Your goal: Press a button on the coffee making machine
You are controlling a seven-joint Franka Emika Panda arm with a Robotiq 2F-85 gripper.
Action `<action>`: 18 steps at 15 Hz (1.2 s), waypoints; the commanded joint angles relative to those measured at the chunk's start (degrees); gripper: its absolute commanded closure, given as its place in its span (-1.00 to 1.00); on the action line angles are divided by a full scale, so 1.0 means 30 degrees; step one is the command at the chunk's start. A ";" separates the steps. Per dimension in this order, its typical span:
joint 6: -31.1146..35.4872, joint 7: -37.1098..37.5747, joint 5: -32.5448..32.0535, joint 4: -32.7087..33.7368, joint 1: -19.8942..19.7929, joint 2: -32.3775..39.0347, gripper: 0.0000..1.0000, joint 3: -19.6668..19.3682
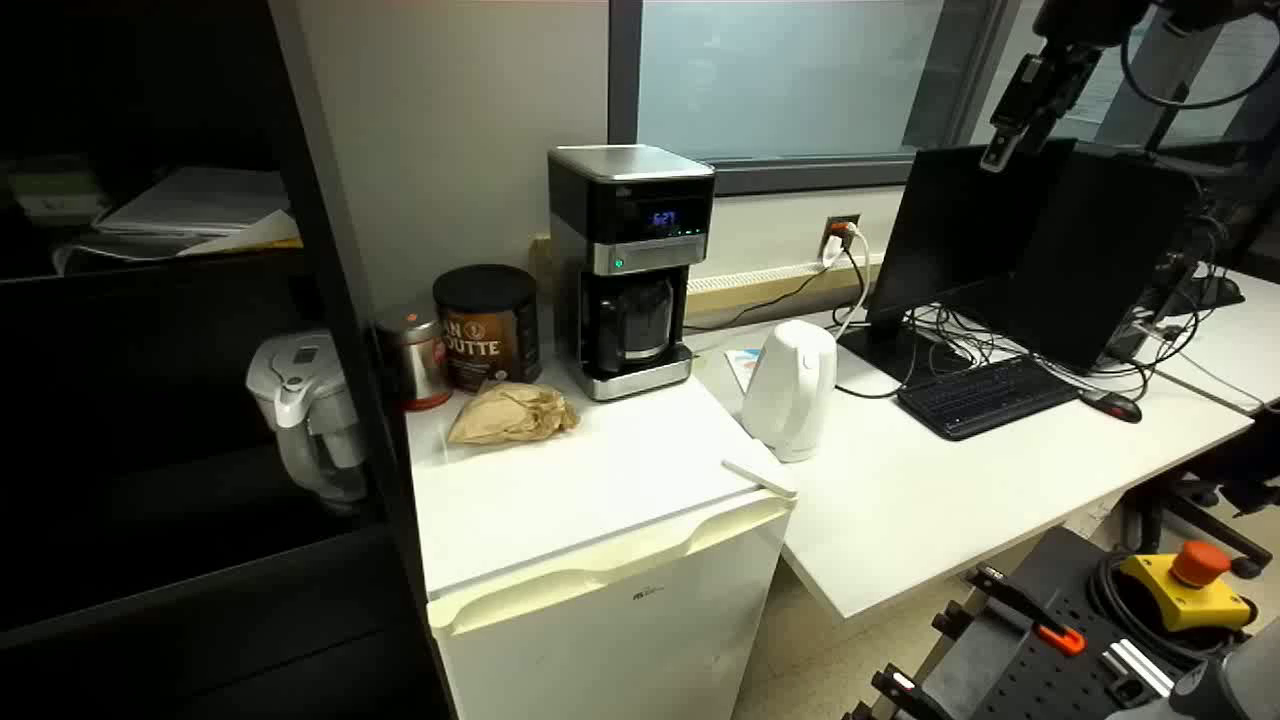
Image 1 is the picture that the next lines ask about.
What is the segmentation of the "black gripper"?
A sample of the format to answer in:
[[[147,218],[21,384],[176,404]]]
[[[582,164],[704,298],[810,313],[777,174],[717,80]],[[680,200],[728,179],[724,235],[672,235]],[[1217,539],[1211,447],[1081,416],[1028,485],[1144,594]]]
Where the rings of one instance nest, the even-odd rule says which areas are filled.
[[[979,166],[1003,173],[1015,151],[1040,151],[1081,89],[1084,55],[1071,45],[1028,53],[991,113],[991,138],[979,151]]]

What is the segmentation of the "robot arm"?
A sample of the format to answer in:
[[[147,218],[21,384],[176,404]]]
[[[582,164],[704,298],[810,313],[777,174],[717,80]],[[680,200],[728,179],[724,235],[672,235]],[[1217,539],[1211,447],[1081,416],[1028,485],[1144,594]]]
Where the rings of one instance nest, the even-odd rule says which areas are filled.
[[[1264,63],[1243,89],[1193,99],[1193,66],[1225,23],[1261,16],[1280,23],[1280,0],[1044,0],[1028,53],[991,113],[985,173],[1003,173],[1020,151],[1040,151],[1076,106],[1104,53],[1118,53],[1124,89],[1159,113],[1208,113],[1248,99],[1271,80]]]

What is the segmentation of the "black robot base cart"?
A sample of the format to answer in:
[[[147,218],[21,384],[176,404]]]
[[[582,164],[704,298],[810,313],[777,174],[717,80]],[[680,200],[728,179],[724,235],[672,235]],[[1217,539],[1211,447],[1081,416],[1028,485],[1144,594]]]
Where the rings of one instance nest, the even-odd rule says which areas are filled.
[[[1015,577],[972,570],[927,678],[884,664],[872,689],[905,720],[1280,720],[1277,626],[1252,633],[1233,570],[1211,539],[1104,555],[1054,533]]]

